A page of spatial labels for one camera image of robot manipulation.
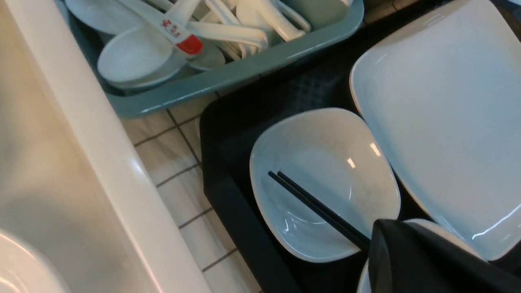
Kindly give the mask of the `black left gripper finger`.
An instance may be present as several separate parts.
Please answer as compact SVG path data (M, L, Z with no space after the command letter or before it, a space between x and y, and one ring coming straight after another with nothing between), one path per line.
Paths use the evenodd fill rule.
M520 279L422 226L378 219L368 272L372 293L519 293Z

